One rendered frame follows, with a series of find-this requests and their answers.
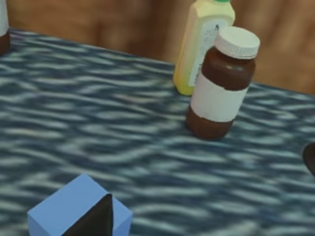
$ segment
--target patterned tablecloth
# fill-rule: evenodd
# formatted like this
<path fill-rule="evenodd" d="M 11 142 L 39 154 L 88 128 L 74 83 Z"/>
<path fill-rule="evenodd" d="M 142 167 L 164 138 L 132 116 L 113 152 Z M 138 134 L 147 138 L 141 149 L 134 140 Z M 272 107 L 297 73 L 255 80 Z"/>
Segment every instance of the patterned tablecloth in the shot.
<path fill-rule="evenodd" d="M 12 30 L 0 59 L 0 235 L 88 173 L 134 212 L 132 236 L 313 236 L 315 98 L 253 84 L 220 142 L 185 128 L 173 65 Z"/>

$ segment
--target jar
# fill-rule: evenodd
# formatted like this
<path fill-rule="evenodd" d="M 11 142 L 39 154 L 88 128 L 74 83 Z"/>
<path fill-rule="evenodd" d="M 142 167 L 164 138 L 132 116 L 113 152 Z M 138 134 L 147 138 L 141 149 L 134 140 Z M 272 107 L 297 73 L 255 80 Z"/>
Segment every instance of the jar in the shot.
<path fill-rule="evenodd" d="M 223 138 L 250 86 L 259 38 L 246 29 L 220 30 L 199 72 L 186 124 L 201 139 Z"/>
<path fill-rule="evenodd" d="M 6 0 L 0 0 L 0 56 L 10 49 L 9 21 Z"/>

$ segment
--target yellow bottle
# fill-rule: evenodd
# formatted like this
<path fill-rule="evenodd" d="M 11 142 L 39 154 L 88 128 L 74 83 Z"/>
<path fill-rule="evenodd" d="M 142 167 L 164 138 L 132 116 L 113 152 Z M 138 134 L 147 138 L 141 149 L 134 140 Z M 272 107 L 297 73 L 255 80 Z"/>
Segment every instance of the yellow bottle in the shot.
<path fill-rule="evenodd" d="M 173 78 L 179 93 L 192 95 L 206 52 L 213 47 L 220 28 L 232 26 L 234 20 L 230 0 L 197 0 L 191 5 Z"/>

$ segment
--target white lid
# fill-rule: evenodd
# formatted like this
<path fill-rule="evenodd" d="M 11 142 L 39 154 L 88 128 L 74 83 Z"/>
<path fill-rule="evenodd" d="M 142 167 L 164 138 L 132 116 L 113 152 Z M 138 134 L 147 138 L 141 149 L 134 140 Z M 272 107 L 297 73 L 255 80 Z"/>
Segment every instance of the white lid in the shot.
<path fill-rule="evenodd" d="M 223 54 L 236 59 L 253 59 L 260 46 L 259 38 L 252 32 L 239 27 L 222 28 L 215 47 Z"/>

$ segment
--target black object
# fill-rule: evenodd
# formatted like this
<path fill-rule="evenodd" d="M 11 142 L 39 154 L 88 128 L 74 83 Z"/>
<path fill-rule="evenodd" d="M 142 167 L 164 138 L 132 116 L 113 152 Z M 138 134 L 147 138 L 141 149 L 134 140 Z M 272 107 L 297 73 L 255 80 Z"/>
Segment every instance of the black object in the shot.
<path fill-rule="evenodd" d="M 113 196 L 107 194 L 62 236 L 112 236 Z"/>
<path fill-rule="evenodd" d="M 303 150 L 303 161 L 306 167 L 315 176 L 315 143 L 308 144 Z"/>

